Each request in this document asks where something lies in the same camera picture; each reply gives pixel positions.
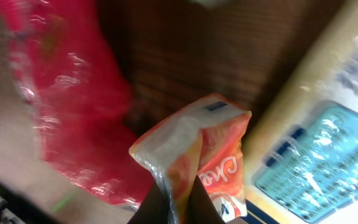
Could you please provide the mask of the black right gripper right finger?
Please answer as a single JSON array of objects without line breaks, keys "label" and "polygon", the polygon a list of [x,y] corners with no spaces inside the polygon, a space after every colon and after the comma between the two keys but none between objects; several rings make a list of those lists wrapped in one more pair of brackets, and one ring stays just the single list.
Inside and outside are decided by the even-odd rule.
[{"label": "black right gripper right finger", "polygon": [[216,211],[200,178],[195,177],[188,199],[187,223],[189,224],[225,224]]}]

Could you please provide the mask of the orange tissue pack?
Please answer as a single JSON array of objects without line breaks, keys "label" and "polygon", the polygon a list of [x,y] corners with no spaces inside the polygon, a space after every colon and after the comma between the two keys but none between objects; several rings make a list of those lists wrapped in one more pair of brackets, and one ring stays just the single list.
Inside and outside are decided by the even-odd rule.
[{"label": "orange tissue pack", "polygon": [[159,122],[131,146],[129,154],[168,199],[169,223],[186,222],[196,178],[225,222],[247,215],[241,139],[251,116],[214,93]]}]

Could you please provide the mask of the yellow wet wipes pack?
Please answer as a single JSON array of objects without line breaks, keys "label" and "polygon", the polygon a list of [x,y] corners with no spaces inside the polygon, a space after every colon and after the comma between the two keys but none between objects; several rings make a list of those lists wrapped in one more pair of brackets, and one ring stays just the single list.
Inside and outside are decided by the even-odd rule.
[{"label": "yellow wet wipes pack", "polygon": [[247,223],[358,223],[358,1],[334,17],[243,149]]}]

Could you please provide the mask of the red snack bag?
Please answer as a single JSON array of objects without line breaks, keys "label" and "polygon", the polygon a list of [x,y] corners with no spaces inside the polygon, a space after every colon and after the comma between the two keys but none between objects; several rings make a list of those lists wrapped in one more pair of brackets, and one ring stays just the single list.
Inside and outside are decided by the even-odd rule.
[{"label": "red snack bag", "polygon": [[152,176],[129,155],[132,90],[90,0],[0,0],[13,76],[32,108],[40,157],[72,184],[138,208]]}]

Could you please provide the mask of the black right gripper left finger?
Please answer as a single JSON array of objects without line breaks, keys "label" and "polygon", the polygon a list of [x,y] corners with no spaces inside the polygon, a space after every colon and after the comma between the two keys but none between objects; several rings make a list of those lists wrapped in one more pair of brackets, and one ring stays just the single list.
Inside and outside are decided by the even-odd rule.
[{"label": "black right gripper left finger", "polygon": [[167,224],[169,203],[154,183],[148,191],[138,211],[127,224]]}]

